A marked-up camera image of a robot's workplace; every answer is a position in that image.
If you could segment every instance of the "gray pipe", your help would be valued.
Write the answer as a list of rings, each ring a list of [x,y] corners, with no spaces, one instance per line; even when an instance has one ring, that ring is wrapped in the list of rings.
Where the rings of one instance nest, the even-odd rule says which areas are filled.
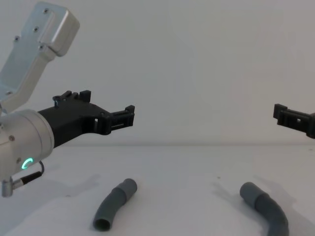
[[[258,211],[269,222],[268,236],[288,236],[289,227],[284,211],[255,184],[243,184],[240,195],[245,202]]]
[[[110,230],[116,212],[136,191],[137,184],[130,178],[117,185],[99,206],[93,220],[94,228],[99,231]]]

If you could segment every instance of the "white table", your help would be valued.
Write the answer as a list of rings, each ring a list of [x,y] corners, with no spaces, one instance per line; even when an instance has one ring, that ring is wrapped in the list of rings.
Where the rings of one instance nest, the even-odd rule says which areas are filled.
[[[311,146],[60,147],[44,164],[42,178],[0,199],[1,236],[264,236],[267,223],[238,194],[247,181],[281,205],[291,236],[315,235]],[[98,206],[125,178],[138,191],[111,231],[94,231]]]

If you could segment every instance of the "white wall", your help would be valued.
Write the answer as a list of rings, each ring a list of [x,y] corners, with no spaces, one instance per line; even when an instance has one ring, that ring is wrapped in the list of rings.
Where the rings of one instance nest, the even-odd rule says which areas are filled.
[[[90,89],[134,127],[69,145],[313,143],[272,118],[275,103],[315,111],[313,0],[49,0],[81,28],[23,108]],[[0,0],[0,65],[35,0]]]

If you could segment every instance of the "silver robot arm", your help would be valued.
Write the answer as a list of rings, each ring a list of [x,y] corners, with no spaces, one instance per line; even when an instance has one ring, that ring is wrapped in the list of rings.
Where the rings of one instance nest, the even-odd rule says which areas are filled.
[[[51,154],[54,134],[36,111],[11,112],[30,98],[48,62],[64,56],[77,31],[78,20],[61,6],[39,2],[0,72],[0,181],[2,196],[10,197],[22,185],[12,175]]]

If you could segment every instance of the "white surface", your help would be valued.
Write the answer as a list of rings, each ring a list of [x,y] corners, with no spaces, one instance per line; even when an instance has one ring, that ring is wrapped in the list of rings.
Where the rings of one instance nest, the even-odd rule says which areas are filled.
[[[0,67],[36,0],[0,1]],[[311,143],[275,126],[273,106],[314,112],[313,0],[48,0],[81,28],[24,108],[90,89],[132,131],[69,145]]]
[[[93,216],[128,177],[138,191],[106,235],[265,236],[238,194],[247,181],[281,205],[290,236],[315,235],[312,146],[61,147],[44,163],[42,178],[0,199],[1,236],[104,235],[90,228]]]

